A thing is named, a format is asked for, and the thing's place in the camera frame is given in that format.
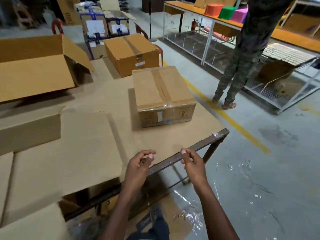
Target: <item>foot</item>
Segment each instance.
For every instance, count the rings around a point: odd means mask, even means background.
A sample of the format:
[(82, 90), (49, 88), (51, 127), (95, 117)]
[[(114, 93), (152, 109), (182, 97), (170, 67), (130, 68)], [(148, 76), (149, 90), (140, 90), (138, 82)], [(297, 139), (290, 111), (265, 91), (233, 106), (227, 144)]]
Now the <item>foot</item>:
[(227, 110), (227, 109), (234, 109), (236, 106), (237, 106), (236, 103), (230, 103), (230, 104), (225, 103), (221, 107), (222, 109)]
[(151, 206), (149, 215), (150, 215), (150, 219), (151, 219), (151, 222), (153, 225), (156, 222), (156, 220), (158, 219), (158, 217), (162, 216), (162, 211), (161, 211), (158, 204), (154, 204), (153, 206)]
[(214, 104), (217, 104), (218, 102), (219, 102), (219, 100), (217, 100), (216, 98), (215, 98), (215, 96), (212, 98), (212, 102), (214, 103)]

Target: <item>plastic chair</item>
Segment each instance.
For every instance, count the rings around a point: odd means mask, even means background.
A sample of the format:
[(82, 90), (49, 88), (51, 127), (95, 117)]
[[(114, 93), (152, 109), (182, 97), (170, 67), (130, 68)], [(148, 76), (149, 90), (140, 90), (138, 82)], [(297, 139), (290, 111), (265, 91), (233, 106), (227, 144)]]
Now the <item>plastic chair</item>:
[[(138, 24), (136, 24), (136, 23), (134, 23), (134, 24), (136, 26), (137, 34), (142, 34), (147, 40), (149, 40), (147, 33), (144, 32)], [(159, 53), (161, 54), (161, 66), (163, 66), (163, 50), (158, 45), (155, 44), (155, 46), (158, 47), (158, 49), (159, 49)]]
[(51, 23), (51, 30), (52, 30), (52, 33), (53, 33), (54, 35), (57, 34), (55, 26), (57, 26), (59, 32), (64, 35), (63, 29), (62, 29), (62, 21), (61, 21), (61, 19), (56, 18), (56, 19), (54, 19), (54, 20), (52, 21), (52, 23)]

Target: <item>orange shelf surface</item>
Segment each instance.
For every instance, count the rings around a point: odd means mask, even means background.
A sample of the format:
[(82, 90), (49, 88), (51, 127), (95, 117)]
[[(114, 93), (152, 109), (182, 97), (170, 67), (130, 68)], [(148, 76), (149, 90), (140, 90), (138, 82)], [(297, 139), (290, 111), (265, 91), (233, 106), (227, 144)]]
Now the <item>orange shelf surface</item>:
[[(190, 4), (190, 3), (184, 3), (181, 1), (166, 1), (165, 3), (168, 3), (178, 8), (182, 8), (189, 12), (193, 12), (193, 13), (208, 17), (210, 19), (218, 20), (222, 23), (226, 23), (226, 24), (230, 24), (230, 25), (242, 28), (241, 23), (205, 15), (205, 9), (194, 7), (193, 4)], [(305, 48), (307, 50), (320, 52), (320, 40), (312, 39), (312, 38), (309, 38), (297, 33), (292, 33), (290, 31), (283, 30), (283, 29), (275, 29), (271, 37), (273, 39), (290, 43), (295, 46)]]

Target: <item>concrete floor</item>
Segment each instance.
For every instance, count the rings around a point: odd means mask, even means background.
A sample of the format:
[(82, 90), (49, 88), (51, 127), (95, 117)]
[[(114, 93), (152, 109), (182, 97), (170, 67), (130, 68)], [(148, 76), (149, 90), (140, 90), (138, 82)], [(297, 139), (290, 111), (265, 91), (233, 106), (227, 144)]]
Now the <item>concrete floor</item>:
[[(137, 23), (149, 33), (149, 15), (139, 9), (131, 10)], [(196, 15), (185, 15), (183, 26), (190, 25)], [(167, 28), (177, 28), (179, 15), (167, 15)], [(152, 14), (152, 36), (162, 36), (163, 14)], [(83, 45), (81, 27), (64, 27), (65, 34)], [(135, 30), (130, 21), (130, 31)], [(1, 38), (50, 35), (51, 29), (0, 30)], [(212, 98), (221, 75), (210, 67), (175, 47), (158, 40), (164, 61), (174, 65), (199, 92)], [(237, 107), (218, 113), (195, 94), (198, 102), (229, 129), (230, 134), (206, 164), (207, 176), (220, 204), (240, 239), (318, 239), (320, 236), (320, 92), (315, 92), (298, 104), (274, 115), (270, 109), (245, 92), (236, 97)], [(248, 140), (244, 134), (250, 133)], [(270, 153), (254, 144), (260, 141)], [(203, 156), (207, 148), (198, 153)], [(179, 163), (176, 170), (182, 177), (185, 171)], [(179, 177), (173, 167), (161, 172), (167, 186)], [(178, 184), (174, 188), (188, 201), (199, 201), (192, 185)], [(172, 193), (178, 205), (186, 206)], [(198, 236), (192, 232), (186, 239), (207, 239), (204, 229)]]

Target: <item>camouflage pants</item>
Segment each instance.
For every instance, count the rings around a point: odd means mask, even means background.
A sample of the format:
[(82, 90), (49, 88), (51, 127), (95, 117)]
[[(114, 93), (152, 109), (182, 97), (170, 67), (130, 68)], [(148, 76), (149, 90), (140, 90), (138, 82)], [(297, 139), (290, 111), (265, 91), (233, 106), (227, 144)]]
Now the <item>camouflage pants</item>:
[(218, 101), (221, 98), (223, 91), (233, 78), (225, 99), (225, 104), (232, 103), (236, 99), (236, 94), (245, 86), (251, 72), (259, 62), (261, 54), (262, 51), (248, 55), (235, 49), (219, 81), (214, 100)]

